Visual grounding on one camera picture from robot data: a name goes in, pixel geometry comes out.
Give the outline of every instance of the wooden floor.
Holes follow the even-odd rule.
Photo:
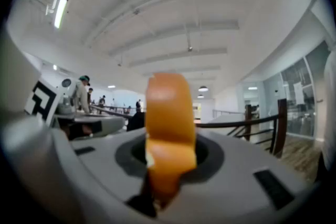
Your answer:
[[[270,143],[260,146],[268,148]],[[320,153],[320,142],[287,135],[280,160],[297,171],[308,183],[313,183]]]

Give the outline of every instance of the metal handrail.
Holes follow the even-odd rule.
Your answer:
[[[214,112],[228,113],[228,114],[245,114],[244,112],[237,112],[237,111],[225,111],[225,110],[217,110],[217,109],[212,109],[212,113],[214,113]]]
[[[120,114],[120,113],[117,113],[117,112],[112,112],[110,110],[105,110],[105,109],[103,109],[103,108],[101,108],[99,106],[95,106],[95,105],[90,105],[90,107],[93,108],[93,109],[97,109],[98,111],[105,112],[105,113],[107,113],[109,115],[123,117],[123,118],[128,119],[128,120],[133,117],[133,116],[127,115],[127,114]]]
[[[100,108],[108,108],[108,109],[137,109],[137,108],[129,108],[127,106],[111,106],[111,105],[100,106]]]
[[[237,121],[237,122],[214,122],[214,123],[197,123],[196,127],[200,128],[229,128],[229,127],[240,127],[249,126],[259,123],[269,122],[280,118],[279,115],[270,116],[267,118],[250,120],[250,121]]]

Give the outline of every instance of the fluorescent light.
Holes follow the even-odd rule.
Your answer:
[[[65,6],[67,5],[67,2],[68,2],[68,0],[59,0],[59,2],[58,2],[56,17],[55,17],[55,22],[54,22],[54,26],[56,28],[59,28],[59,26],[61,25],[63,12],[65,10]]]
[[[209,89],[206,86],[200,86],[198,89],[199,92],[207,92]]]

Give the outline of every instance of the black slot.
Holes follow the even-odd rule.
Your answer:
[[[79,149],[75,150],[75,153],[76,153],[77,156],[79,156],[79,155],[83,155],[83,154],[86,154],[86,153],[89,153],[89,152],[92,152],[92,151],[95,151],[94,147],[86,146],[86,147],[82,147],[82,148],[79,148]]]
[[[253,175],[277,210],[294,200],[294,196],[285,189],[270,170],[259,171]]]

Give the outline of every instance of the glass wall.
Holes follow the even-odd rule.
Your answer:
[[[281,72],[287,98],[287,132],[314,135],[315,100],[304,59]]]
[[[319,123],[319,127],[315,128],[316,104],[319,107],[318,113],[321,114],[317,117],[321,119],[325,115],[320,103],[323,102],[323,71],[328,55],[328,46],[322,42],[306,57],[264,81],[268,115],[278,113],[278,99],[287,99],[288,133],[313,137],[316,130],[319,137],[322,132],[323,124]]]

